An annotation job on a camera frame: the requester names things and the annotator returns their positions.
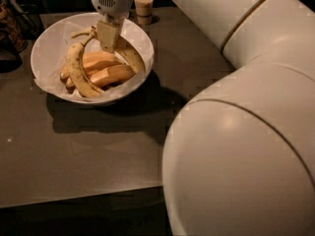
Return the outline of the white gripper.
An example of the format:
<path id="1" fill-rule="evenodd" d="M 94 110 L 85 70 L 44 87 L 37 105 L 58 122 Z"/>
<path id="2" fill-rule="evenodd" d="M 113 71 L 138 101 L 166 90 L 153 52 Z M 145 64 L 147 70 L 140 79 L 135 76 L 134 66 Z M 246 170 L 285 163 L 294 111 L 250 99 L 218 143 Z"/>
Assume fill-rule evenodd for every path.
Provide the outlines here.
<path id="1" fill-rule="evenodd" d="M 120 24 L 129 13 L 133 0 L 92 0 L 96 11 L 104 21 L 96 24 L 97 39 L 102 50 L 113 53 L 120 35 Z"/>

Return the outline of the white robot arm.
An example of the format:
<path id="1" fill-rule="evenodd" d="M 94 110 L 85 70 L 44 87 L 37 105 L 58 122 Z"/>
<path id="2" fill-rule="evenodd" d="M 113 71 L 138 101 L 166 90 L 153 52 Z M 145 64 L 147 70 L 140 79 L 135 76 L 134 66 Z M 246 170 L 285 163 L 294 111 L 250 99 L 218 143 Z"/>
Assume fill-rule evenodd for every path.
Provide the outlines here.
<path id="1" fill-rule="evenodd" d="M 298 0 L 172 1 L 234 68 L 168 131 L 173 236 L 314 236 L 314 12 Z"/>

